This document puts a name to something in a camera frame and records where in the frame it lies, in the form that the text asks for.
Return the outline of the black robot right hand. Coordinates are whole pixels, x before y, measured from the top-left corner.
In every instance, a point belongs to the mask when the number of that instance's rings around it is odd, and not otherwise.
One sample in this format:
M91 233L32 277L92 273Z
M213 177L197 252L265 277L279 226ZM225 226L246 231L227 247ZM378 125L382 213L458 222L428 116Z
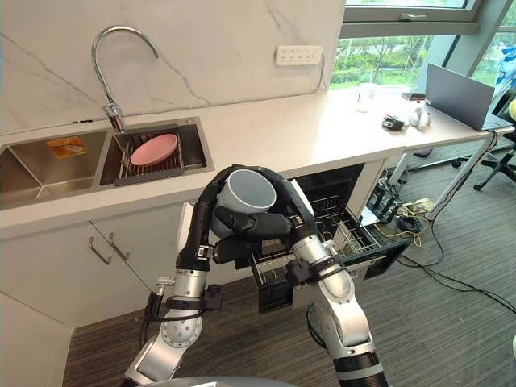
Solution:
M251 250L265 240L279 239L290 247L316 232L313 211L297 183L262 168L276 191L275 203L260 214L216 208L211 229L219 237L219 246Z

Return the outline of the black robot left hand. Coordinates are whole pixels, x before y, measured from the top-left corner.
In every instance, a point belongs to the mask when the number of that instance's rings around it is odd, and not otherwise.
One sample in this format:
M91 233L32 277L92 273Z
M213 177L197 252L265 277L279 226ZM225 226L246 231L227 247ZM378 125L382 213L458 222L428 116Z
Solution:
M276 191L262 167L233 164L220 171L193 206L188 235L178 253L176 269L210 270L206 249L216 208L224 207L241 214L260 214L266 212L276 198Z

